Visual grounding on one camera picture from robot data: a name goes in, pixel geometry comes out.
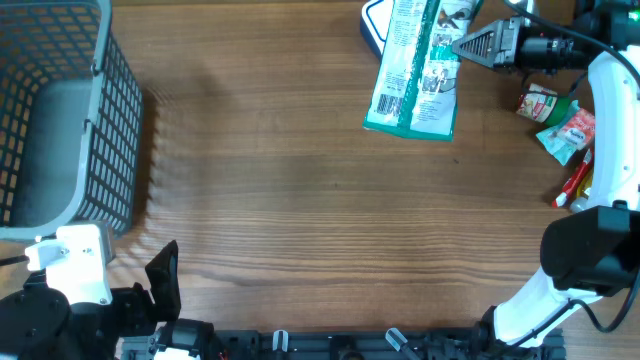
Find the green lid spice jar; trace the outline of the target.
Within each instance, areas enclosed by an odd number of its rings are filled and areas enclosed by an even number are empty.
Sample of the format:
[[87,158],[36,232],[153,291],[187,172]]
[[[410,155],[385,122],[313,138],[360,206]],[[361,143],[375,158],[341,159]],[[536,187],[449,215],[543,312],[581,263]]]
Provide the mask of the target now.
[[531,83],[518,101],[516,113],[548,127],[558,125],[568,113],[571,101],[553,90]]

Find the dark green box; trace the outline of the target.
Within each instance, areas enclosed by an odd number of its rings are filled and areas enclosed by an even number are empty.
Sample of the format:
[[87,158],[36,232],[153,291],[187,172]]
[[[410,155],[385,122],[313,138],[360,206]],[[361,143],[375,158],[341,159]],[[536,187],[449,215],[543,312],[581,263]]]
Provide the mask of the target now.
[[397,0],[388,7],[380,67],[363,127],[407,139],[452,141],[465,36],[482,0]]

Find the green white snack pack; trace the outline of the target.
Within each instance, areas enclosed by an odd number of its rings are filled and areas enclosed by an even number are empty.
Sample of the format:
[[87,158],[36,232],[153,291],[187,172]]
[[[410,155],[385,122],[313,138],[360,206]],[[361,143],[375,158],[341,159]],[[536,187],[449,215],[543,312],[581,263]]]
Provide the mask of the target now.
[[569,103],[566,113],[560,122],[536,134],[537,139],[541,142],[545,150],[552,155],[562,166],[565,166],[574,153],[576,147],[567,143],[558,133],[560,129],[577,113],[580,109],[577,100]]

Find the red juice carton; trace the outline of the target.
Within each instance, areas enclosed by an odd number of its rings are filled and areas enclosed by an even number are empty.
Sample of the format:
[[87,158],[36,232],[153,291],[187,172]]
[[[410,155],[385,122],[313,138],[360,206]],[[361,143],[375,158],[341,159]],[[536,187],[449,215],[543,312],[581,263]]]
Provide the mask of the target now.
[[595,117],[580,108],[559,130],[558,136],[577,150],[582,150],[595,137]]

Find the red slim stick packet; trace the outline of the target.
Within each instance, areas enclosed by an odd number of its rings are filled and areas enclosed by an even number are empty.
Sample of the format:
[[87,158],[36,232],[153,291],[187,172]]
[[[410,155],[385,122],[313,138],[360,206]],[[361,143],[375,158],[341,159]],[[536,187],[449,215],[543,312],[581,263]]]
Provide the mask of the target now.
[[594,151],[593,148],[589,148],[584,157],[576,168],[571,177],[565,182],[560,194],[553,200],[552,207],[560,208],[564,207],[571,197],[576,193],[576,190],[580,183],[584,180],[586,175],[593,167]]

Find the yellow liquid bottle grey cap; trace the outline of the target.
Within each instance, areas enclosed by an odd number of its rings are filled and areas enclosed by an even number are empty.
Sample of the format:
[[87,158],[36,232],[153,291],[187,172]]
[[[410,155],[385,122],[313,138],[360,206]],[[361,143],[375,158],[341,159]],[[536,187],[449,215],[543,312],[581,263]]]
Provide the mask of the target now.
[[587,201],[590,196],[593,179],[593,171],[590,170],[576,189],[576,196],[569,209],[572,213],[578,213],[587,209]]

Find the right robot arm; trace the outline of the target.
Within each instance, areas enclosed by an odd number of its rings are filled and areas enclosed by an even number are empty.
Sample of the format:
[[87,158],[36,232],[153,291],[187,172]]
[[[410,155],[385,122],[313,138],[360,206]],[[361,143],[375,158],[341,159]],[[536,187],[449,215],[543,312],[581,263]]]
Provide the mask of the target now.
[[595,110],[594,169],[582,211],[552,222],[540,266],[509,300],[471,329],[468,352],[490,359],[543,358],[547,336],[577,310],[624,292],[609,324],[625,320],[639,294],[639,5],[579,1],[570,25],[510,3],[512,17],[455,41],[454,52],[493,71],[581,70]]

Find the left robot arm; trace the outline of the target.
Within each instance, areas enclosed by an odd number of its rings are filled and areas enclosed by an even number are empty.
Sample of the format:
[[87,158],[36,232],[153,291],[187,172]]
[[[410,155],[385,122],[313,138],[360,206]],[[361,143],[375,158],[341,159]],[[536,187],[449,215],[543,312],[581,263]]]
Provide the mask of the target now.
[[181,319],[179,248],[169,242],[146,266],[151,288],[112,291],[108,305],[71,304],[33,275],[1,300],[1,357],[56,359],[224,359],[211,323]]

